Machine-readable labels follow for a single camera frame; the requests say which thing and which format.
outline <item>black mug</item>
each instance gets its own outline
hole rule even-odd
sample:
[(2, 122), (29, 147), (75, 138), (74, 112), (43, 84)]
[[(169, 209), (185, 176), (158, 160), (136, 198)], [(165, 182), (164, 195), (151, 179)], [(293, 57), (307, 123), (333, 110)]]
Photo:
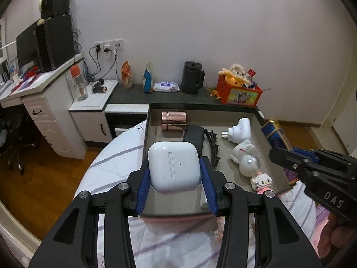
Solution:
[(196, 95), (203, 86), (205, 72), (202, 64), (196, 61), (187, 61), (183, 67), (181, 88), (186, 94)]

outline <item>gray tray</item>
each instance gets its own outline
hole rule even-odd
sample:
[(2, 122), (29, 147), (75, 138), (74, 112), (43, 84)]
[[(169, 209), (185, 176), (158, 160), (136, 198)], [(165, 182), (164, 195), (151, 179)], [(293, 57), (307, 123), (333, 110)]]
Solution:
[[(183, 132), (162, 131), (161, 113), (162, 111), (185, 111), (187, 124), (194, 124), (217, 134), (217, 144), (219, 144), (219, 156), (221, 160), (216, 170), (224, 173), (226, 179), (242, 187), (245, 191), (253, 191), (249, 178), (240, 174), (238, 165), (230, 159), (230, 154), (235, 143), (221, 138), (222, 131), (236, 125), (241, 118), (249, 118), (252, 128), (252, 144), (258, 149), (256, 155), (260, 160), (260, 171), (267, 173), (273, 180), (272, 189), (276, 193), (289, 190), (289, 182), (283, 169), (270, 162), (270, 145), (261, 131), (264, 123), (258, 111), (254, 108), (237, 106), (209, 106), (200, 104), (160, 104), (150, 105), (148, 121), (145, 134), (144, 153), (146, 156), (150, 146), (159, 141), (182, 141)], [(208, 140), (205, 138), (202, 156), (210, 158), (210, 148)], [(201, 190), (200, 185), (194, 191), (187, 191), (174, 195), (158, 194), (151, 187), (146, 201), (144, 216), (187, 216), (192, 214), (207, 213), (207, 210), (200, 208)]]

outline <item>rose gold jar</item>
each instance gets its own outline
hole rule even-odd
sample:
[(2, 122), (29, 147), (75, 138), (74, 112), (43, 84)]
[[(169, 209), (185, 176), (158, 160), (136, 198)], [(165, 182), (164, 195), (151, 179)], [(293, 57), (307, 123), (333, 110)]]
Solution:
[(186, 112), (163, 111), (161, 128), (163, 131), (184, 131), (186, 128)]

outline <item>red box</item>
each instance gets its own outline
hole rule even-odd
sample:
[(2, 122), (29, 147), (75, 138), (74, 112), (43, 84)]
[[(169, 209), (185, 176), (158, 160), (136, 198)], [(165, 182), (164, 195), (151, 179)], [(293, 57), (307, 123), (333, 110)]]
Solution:
[(233, 87), (226, 83), (224, 76), (219, 76), (216, 90), (221, 97), (222, 104), (255, 107), (263, 91), (260, 87)]

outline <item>bed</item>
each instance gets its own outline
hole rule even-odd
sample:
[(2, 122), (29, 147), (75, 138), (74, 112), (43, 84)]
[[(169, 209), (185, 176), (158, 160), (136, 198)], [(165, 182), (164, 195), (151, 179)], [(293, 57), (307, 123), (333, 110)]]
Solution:
[[(146, 121), (122, 133), (107, 145), (85, 173), (77, 191), (92, 194), (109, 191), (126, 181), (129, 173), (141, 166)], [(311, 239), (315, 227), (315, 202), (305, 195), (304, 184), (280, 196), (306, 236)], [(254, 217), (249, 215), (248, 267), (254, 267)], [(217, 218), (212, 214), (184, 217), (129, 218), (135, 263), (147, 267), (215, 267), (221, 242), (217, 236)], [(98, 266), (104, 262), (104, 215), (99, 217)]]

